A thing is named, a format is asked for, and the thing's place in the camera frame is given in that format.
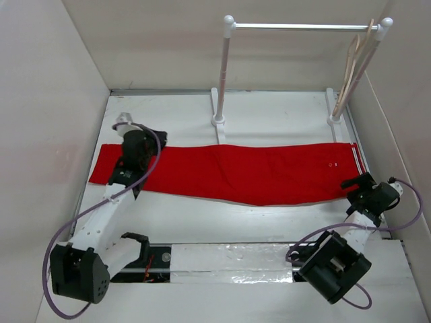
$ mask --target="red cloth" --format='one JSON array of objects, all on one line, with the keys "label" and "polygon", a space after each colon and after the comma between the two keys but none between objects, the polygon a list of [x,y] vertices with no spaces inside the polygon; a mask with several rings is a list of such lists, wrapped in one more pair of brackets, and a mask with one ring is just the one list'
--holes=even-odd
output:
[{"label": "red cloth", "polygon": [[[359,175],[355,145],[166,147],[144,190],[250,205],[295,205],[345,197],[342,181]],[[121,155],[103,145],[91,183],[106,184]]]}]

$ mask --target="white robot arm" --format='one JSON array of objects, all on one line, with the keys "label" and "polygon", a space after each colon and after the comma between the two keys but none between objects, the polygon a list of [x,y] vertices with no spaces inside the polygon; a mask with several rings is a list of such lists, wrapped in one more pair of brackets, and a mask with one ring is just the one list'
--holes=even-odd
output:
[{"label": "white robot arm", "polygon": [[[145,175],[158,148],[155,138],[131,124],[130,114],[120,114],[117,122],[128,123],[116,129],[123,138],[123,154],[106,185],[103,199],[109,202],[92,211],[84,226],[68,242],[58,243],[50,255],[54,293],[91,303],[103,299],[110,279],[121,269],[138,259],[145,262],[149,256],[148,237],[125,232],[121,225],[144,181],[115,199],[111,196]],[[167,134],[152,132],[163,149]]]},{"label": "white robot arm", "polygon": [[[308,281],[329,303],[339,301],[370,269],[371,262],[362,254],[373,228],[379,227],[383,211],[397,206],[403,194],[394,179],[379,185],[369,173],[341,184],[356,186],[347,194],[352,204],[347,219],[332,225],[312,245],[294,248],[286,260],[300,266],[295,281]],[[308,236],[329,228],[323,228]]]}]

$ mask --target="white backdrop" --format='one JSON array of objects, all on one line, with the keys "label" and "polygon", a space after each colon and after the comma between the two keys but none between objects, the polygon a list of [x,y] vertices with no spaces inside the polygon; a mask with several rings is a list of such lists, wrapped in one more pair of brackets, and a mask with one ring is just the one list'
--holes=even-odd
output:
[{"label": "white backdrop", "polygon": [[[109,88],[217,85],[223,17],[238,22],[367,24],[390,0],[63,0]],[[228,88],[339,87],[353,35],[235,32]]]},{"label": "white backdrop", "polygon": [[109,92],[60,1],[0,1],[0,322],[35,322]]},{"label": "white backdrop", "polygon": [[[424,198],[424,218],[397,237],[405,249],[422,299],[431,314],[431,1],[396,0],[387,12],[387,34],[352,100],[352,114],[368,163],[379,180],[410,179]],[[406,223],[418,204],[413,195],[387,213],[391,225]]]}]

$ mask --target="purple cable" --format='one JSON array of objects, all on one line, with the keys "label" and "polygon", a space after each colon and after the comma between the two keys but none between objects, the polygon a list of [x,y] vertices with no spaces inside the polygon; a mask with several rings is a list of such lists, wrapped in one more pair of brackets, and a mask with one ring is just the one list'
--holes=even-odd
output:
[{"label": "purple cable", "polygon": [[[119,122],[116,123],[112,126],[112,128],[115,130],[118,126],[122,126],[124,124],[129,124],[128,122]],[[156,167],[159,159],[160,159],[160,152],[162,151],[162,145],[160,143],[159,138],[157,137],[157,135],[153,132],[153,130],[143,126],[142,124],[138,124],[138,123],[131,123],[132,126],[135,127],[139,127],[142,130],[148,131],[149,133],[151,133],[151,135],[154,137],[154,139],[156,140],[156,144],[157,144],[157,155],[156,155],[156,160],[154,161],[153,165],[151,166],[151,168],[145,173],[145,175],[143,175],[139,180],[137,180],[135,183],[133,183],[132,185],[126,187],[124,190],[121,190],[120,192],[112,195],[110,198],[111,199],[116,199],[118,196],[126,193],[127,191],[131,190],[132,188],[136,187],[137,185],[141,184],[154,170],[154,168]],[[73,223],[75,223],[76,221],[78,221],[79,219],[81,219],[84,215],[87,215],[88,213],[98,209],[99,207],[101,207],[102,205],[105,205],[106,203],[109,202],[110,199],[104,199],[103,201],[100,201],[99,203],[93,205],[92,207],[90,207],[89,209],[86,209],[85,211],[81,212],[80,214],[78,214],[75,218],[73,218],[72,220],[68,221],[66,224],[64,224],[60,229],[58,229],[58,231],[54,234],[54,236],[51,238],[48,247],[46,248],[46,252],[45,252],[45,256],[43,258],[43,263],[42,263],[42,287],[43,287],[43,293],[44,296],[46,298],[46,302],[48,303],[49,307],[53,310],[54,313],[56,313],[56,315],[60,316],[61,318],[65,319],[65,320],[72,320],[74,318],[77,318],[78,316],[82,315],[90,306],[90,303],[88,303],[86,306],[84,306],[84,308],[82,310],[80,310],[78,313],[74,314],[74,315],[68,315],[63,313],[55,304],[54,301],[49,293],[49,289],[48,289],[48,261],[49,261],[49,254],[51,253],[51,250],[53,249],[54,243],[56,242],[56,240],[58,239],[58,237],[60,236],[60,234],[65,231],[70,225],[72,225]]]},{"label": "purple cable", "polygon": [[[405,229],[406,227],[409,227],[410,225],[414,224],[419,218],[420,215],[422,214],[422,209],[423,209],[423,199],[421,194],[419,193],[418,190],[416,190],[416,188],[414,188],[411,184],[405,182],[404,180],[399,180],[399,179],[395,179],[396,182],[400,182],[404,185],[406,185],[407,187],[410,187],[416,194],[416,197],[418,198],[418,202],[419,202],[419,210],[418,213],[416,214],[416,216],[410,220],[409,222],[407,222],[406,224],[403,225],[399,225],[397,227],[366,227],[360,224],[356,224],[356,223],[338,223],[338,224],[333,224],[333,225],[328,225],[327,227],[322,227],[321,229],[318,229],[310,234],[307,234],[305,237],[303,237],[301,240],[299,240],[298,242],[296,242],[291,248],[289,248],[288,253],[286,254],[286,261],[291,262],[292,264],[296,264],[296,265],[301,265],[302,262],[298,262],[298,261],[294,261],[290,259],[290,255],[293,253],[293,251],[295,251],[295,249],[297,249],[297,247],[299,247],[299,245],[305,243],[305,241],[307,241],[308,239],[314,237],[317,234],[320,234],[324,231],[327,230],[331,230],[331,229],[335,229],[338,227],[357,227],[358,229],[371,229],[371,230],[376,230],[376,231],[386,231],[386,232],[392,232],[392,231],[397,231],[397,230],[402,230]],[[359,308],[361,310],[368,310],[369,308],[371,308],[372,305],[372,300],[371,300],[371,296],[370,294],[365,290],[365,288],[363,288],[363,286],[356,284],[356,286],[358,286],[363,292],[364,294],[367,296],[368,298],[368,305],[367,306],[359,306],[356,305],[354,303],[352,303],[351,301],[348,301],[347,299],[345,299],[343,297],[343,300],[346,301],[348,304],[354,306],[355,308]]]}]

